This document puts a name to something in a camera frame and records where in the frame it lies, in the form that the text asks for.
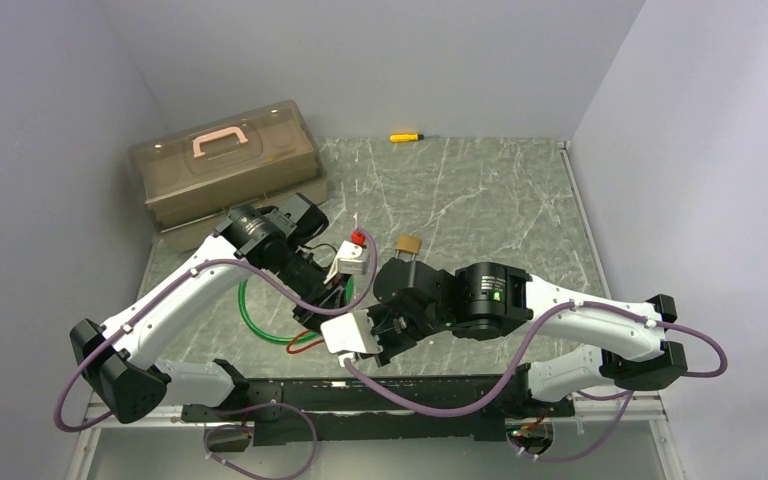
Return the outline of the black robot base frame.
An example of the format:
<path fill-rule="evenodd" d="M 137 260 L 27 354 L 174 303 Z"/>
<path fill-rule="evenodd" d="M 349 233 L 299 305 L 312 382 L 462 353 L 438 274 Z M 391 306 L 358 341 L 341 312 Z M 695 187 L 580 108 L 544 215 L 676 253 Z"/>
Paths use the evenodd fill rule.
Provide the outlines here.
<path fill-rule="evenodd" d="M 230 401 L 209 409 L 186 405 L 185 423 L 245 421 L 256 446 L 283 446 L 311 438 L 361 441 L 467 438 L 503 441 L 516 423 L 531 418 L 569 418 L 574 403 L 532 398 L 518 372 L 487 406 L 466 416 L 435 418 L 404 409 L 354 378 L 284 378 L 245 381 Z"/>

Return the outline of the red cable padlock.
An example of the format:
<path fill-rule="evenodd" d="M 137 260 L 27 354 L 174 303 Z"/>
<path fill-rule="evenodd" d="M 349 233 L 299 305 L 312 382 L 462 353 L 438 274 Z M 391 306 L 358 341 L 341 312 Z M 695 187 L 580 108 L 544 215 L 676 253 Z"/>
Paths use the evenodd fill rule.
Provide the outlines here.
<path fill-rule="evenodd" d="M 324 343 L 322 337 L 312 331 L 305 330 L 291 338 L 285 345 L 285 352 L 289 355 L 304 353 Z"/>

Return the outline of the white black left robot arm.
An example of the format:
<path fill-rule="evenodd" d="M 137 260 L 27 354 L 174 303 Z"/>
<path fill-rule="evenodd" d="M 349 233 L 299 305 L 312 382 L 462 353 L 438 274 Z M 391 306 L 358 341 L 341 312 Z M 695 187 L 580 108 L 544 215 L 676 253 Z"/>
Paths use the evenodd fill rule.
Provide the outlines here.
<path fill-rule="evenodd" d="M 358 305 L 361 298 L 348 292 L 351 278 L 375 266 L 366 237 L 353 231 L 325 267 L 307 244 L 328 225 L 324 212 L 302 194 L 281 207 L 231 209 L 173 274 L 135 304 L 100 324 L 85 319 L 71 330 L 79 377 L 123 424 L 160 406 L 199 405 L 224 420 L 239 417 L 249 384 L 229 362 L 182 363 L 160 355 L 202 310 L 253 276 L 292 300 L 296 319 L 309 330 Z"/>

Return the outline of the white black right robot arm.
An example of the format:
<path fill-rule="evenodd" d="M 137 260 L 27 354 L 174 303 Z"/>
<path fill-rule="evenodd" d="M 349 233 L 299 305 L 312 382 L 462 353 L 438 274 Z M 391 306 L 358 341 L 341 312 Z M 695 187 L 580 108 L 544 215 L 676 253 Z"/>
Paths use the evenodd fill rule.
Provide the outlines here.
<path fill-rule="evenodd" d="M 384 366 L 432 335 L 476 341 L 521 331 L 579 343 L 574 352 L 535 362 L 511 388 L 517 411 L 534 415 L 548 402 L 596 386 L 661 390 L 688 371 L 683 346 L 666 338 L 675 301 L 657 295 L 622 303 L 569 290 L 512 266 L 479 262 L 453 273 L 391 259 L 373 283 L 368 310 Z"/>

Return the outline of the brass padlock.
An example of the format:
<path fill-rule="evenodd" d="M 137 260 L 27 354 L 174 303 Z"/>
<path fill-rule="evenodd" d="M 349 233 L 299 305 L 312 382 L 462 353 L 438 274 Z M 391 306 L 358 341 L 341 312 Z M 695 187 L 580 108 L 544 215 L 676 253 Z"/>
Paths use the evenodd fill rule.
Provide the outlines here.
<path fill-rule="evenodd" d="M 422 245 L 422 240 L 414 235 L 400 234 L 396 241 L 396 253 L 394 258 L 407 262 L 417 259 Z"/>

